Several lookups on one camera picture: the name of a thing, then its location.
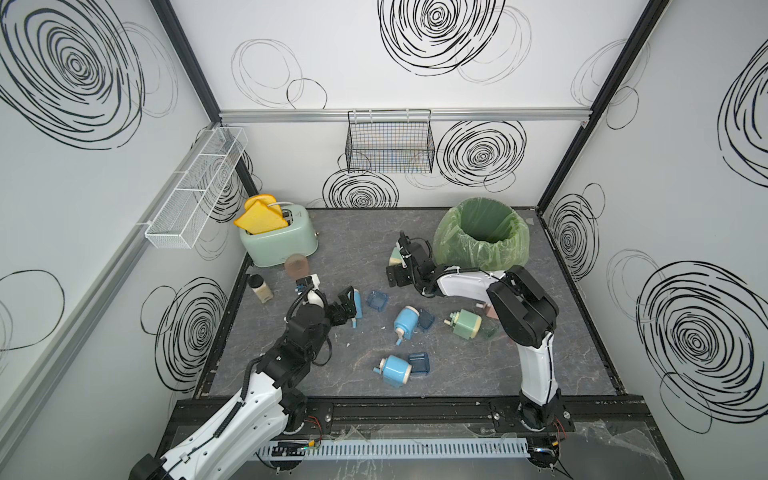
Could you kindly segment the blue sharpener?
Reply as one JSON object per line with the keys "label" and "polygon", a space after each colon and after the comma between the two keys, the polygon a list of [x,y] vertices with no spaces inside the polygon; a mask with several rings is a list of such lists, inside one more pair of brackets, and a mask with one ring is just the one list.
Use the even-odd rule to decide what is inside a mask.
{"label": "blue sharpener", "polygon": [[358,321],[363,318],[361,294],[357,289],[353,290],[352,299],[355,307],[355,314],[352,318],[352,325],[354,328],[356,328]]}
{"label": "blue sharpener", "polygon": [[396,345],[401,345],[404,341],[410,341],[418,325],[420,312],[412,306],[405,306],[397,315],[394,321],[394,331],[397,335]]}
{"label": "blue sharpener", "polygon": [[382,359],[373,371],[382,377],[384,383],[399,388],[408,383],[412,365],[406,360],[390,355]]}

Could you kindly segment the clear blue shavings tray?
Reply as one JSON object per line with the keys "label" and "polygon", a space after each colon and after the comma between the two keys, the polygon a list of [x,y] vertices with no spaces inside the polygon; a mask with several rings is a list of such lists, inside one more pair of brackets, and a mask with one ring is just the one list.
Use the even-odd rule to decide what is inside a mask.
{"label": "clear blue shavings tray", "polygon": [[430,359],[426,352],[411,353],[407,358],[412,376],[427,376],[430,373]]}

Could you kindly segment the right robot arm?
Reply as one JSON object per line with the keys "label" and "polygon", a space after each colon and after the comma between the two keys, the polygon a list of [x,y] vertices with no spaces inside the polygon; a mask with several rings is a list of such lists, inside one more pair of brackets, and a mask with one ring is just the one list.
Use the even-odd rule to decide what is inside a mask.
{"label": "right robot arm", "polygon": [[521,367],[521,423],[544,431],[555,422],[561,393],[555,377],[553,342],[559,307],[525,267],[487,272],[478,267],[439,265],[431,244],[399,233],[400,261],[387,267],[392,286],[408,286],[425,298],[461,297],[490,305],[517,345]]}

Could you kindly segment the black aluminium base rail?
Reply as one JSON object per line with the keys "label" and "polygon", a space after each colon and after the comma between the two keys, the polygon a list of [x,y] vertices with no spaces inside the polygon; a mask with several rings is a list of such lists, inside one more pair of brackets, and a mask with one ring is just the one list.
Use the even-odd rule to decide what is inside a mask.
{"label": "black aluminium base rail", "polygon": [[[311,397],[291,428],[325,435],[344,426],[387,424],[468,424],[489,427],[496,433],[523,432],[516,396],[482,397]],[[553,433],[558,425],[571,432],[577,423],[598,420],[639,421],[650,416],[645,400],[636,395],[565,395],[555,410],[556,421],[546,427]]]}

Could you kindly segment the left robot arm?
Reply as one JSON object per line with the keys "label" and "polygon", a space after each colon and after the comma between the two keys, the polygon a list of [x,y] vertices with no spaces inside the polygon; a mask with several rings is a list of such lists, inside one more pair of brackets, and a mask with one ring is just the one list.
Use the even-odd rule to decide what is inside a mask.
{"label": "left robot arm", "polygon": [[334,302],[315,286],[304,288],[285,315],[282,335],[247,363],[240,390],[176,447],[141,458],[129,477],[228,479],[273,438],[299,430],[307,398],[297,386],[319,364],[331,329],[356,315],[353,287]]}

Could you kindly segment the green cream pencil sharpener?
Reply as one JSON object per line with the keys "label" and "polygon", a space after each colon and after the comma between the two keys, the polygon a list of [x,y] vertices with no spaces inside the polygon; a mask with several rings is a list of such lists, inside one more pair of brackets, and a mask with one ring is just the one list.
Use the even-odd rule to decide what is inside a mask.
{"label": "green cream pencil sharpener", "polygon": [[476,337],[482,324],[482,318],[470,311],[459,310],[449,314],[444,323],[460,338],[471,340]]}

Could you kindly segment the yellow toy toast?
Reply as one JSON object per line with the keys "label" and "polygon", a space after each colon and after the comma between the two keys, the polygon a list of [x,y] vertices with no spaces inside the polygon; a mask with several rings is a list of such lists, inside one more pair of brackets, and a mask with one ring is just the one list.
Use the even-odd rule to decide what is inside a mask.
{"label": "yellow toy toast", "polygon": [[289,226],[277,199],[269,194],[248,198],[245,212],[234,220],[234,225],[251,235],[258,235]]}

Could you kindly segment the pink pencil sharpener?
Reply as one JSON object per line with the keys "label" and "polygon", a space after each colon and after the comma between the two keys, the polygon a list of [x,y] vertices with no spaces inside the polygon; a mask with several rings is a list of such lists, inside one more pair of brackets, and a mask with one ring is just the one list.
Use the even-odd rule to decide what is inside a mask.
{"label": "pink pencil sharpener", "polygon": [[485,309],[484,309],[484,312],[485,312],[485,315],[488,318],[495,319],[495,320],[498,319],[498,315],[496,313],[496,310],[495,310],[495,308],[492,305],[486,305]]}

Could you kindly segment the yellow green pencil sharpener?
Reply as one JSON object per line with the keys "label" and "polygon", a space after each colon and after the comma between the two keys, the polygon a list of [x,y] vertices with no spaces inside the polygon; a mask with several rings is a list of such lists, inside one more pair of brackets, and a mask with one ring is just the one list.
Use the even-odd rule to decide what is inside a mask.
{"label": "yellow green pencil sharpener", "polygon": [[389,257],[389,266],[403,265],[403,259],[398,247],[394,247]]}

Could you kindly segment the small black-capped bottle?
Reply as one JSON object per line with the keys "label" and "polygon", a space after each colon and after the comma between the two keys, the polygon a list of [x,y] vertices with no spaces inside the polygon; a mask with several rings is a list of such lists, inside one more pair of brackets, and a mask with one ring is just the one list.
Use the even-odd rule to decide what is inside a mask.
{"label": "small black-capped bottle", "polygon": [[262,275],[257,273],[250,274],[247,279],[247,284],[262,304],[273,299],[274,295],[272,290]]}

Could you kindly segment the mint green toaster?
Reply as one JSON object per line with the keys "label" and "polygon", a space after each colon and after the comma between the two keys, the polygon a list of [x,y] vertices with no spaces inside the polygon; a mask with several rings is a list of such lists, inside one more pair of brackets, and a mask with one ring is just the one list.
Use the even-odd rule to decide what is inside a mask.
{"label": "mint green toaster", "polygon": [[306,208],[298,204],[286,206],[292,222],[285,228],[251,235],[239,230],[239,238],[253,264],[260,268],[282,265],[290,256],[314,254],[319,241]]}

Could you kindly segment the bin with green bag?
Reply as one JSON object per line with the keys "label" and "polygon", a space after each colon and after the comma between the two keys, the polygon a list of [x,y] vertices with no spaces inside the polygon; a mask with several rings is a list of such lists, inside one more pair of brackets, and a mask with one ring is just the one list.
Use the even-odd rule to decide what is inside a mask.
{"label": "bin with green bag", "polygon": [[441,265],[505,271],[530,258],[530,231],[510,206],[491,198],[461,201],[435,231],[433,256]]}

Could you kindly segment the white mesh wall shelf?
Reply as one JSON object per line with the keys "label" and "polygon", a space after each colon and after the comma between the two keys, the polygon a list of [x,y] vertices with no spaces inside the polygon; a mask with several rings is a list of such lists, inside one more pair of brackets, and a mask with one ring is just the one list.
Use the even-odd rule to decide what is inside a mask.
{"label": "white mesh wall shelf", "polygon": [[150,221],[145,238],[157,249],[191,249],[197,243],[248,145],[243,128],[202,131],[191,160]]}

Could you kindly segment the clear green shavings tray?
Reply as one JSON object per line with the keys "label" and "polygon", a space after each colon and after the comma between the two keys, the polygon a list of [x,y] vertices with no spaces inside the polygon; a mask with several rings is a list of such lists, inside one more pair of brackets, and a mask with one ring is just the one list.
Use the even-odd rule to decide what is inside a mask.
{"label": "clear green shavings tray", "polygon": [[482,322],[478,335],[484,340],[493,339],[499,329],[499,323],[496,320],[485,319]]}

